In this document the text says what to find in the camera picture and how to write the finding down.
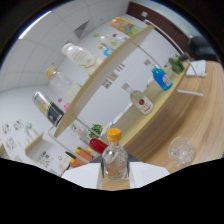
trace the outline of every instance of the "blue bottle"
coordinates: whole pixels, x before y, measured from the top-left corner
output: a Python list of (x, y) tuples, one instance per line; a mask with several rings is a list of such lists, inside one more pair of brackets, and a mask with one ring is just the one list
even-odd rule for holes
[(145, 61), (145, 65), (149, 67), (149, 65), (153, 65), (154, 68), (151, 70), (153, 74), (153, 78), (155, 81), (161, 86), (163, 90), (168, 90), (173, 85), (170, 78), (167, 74), (162, 70), (157, 68), (154, 64), (152, 64), (149, 60)]

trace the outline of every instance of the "display shelf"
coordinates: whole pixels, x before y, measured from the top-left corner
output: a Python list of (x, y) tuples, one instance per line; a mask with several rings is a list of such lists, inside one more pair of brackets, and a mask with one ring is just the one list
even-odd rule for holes
[(125, 60), (141, 43), (145, 40), (154, 26), (150, 25), (142, 29), (139, 33), (126, 40), (119, 48), (117, 48), (89, 77), (83, 87), (80, 89), (76, 97), (73, 99), (68, 110), (64, 114), (54, 137), (58, 138), (61, 133), (75, 120), (81, 113), (85, 105), (94, 95), (94, 93), (103, 84), (104, 80), (114, 71), (114, 69)]
[(27, 155), (29, 153), (29, 151), (42, 139), (44, 135), (44, 132), (42, 132), (40, 135), (38, 135), (35, 139), (33, 139), (32, 142), (30, 142), (25, 148), (25, 154)]
[[(185, 69), (179, 75), (172, 72), (170, 67), (163, 68), (173, 82), (170, 89), (166, 91), (162, 90), (157, 82), (153, 80), (144, 91), (144, 94), (152, 101), (154, 105), (154, 109), (150, 114), (145, 116), (134, 105), (132, 105), (116, 122), (113, 127), (121, 129), (121, 145), (128, 147), (132, 141), (134, 141), (151, 124), (161, 110), (164, 109), (167, 103), (169, 103), (169, 98), (174, 92), (176, 92), (179, 83), (188, 69), (189, 63), (184, 62), (183, 65)], [(105, 136), (101, 140), (107, 143)]]

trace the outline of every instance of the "bottle label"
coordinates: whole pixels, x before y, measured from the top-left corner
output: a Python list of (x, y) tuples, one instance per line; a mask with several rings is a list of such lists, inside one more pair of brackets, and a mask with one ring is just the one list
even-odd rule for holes
[(142, 97), (137, 104), (137, 108), (145, 114), (152, 108), (152, 102), (147, 97)]
[(91, 55), (87, 50), (79, 50), (73, 54), (73, 60), (76, 64), (82, 65), (85, 67), (92, 66), (95, 64), (95, 57)]
[(170, 78), (167, 76), (167, 75), (164, 75), (163, 76), (163, 83), (166, 85), (166, 86), (170, 86), (171, 85), (171, 83), (172, 83), (172, 81), (170, 80)]

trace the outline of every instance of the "ceiling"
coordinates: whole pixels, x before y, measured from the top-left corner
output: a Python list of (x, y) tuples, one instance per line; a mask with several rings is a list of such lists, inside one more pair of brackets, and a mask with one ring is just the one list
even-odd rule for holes
[(76, 0), (51, 10), (8, 52), (0, 71), (0, 92), (13, 88), (46, 85), (48, 67), (58, 67), (65, 56), (62, 46), (78, 44), (74, 32), (88, 22), (82, 37), (103, 23), (125, 14), (129, 0)]

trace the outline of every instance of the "orange bottle cap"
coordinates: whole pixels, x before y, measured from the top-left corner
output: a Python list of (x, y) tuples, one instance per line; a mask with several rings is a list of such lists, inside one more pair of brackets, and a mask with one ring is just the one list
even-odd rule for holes
[(107, 131), (107, 139), (110, 142), (118, 142), (121, 140), (121, 130), (118, 128), (111, 128)]

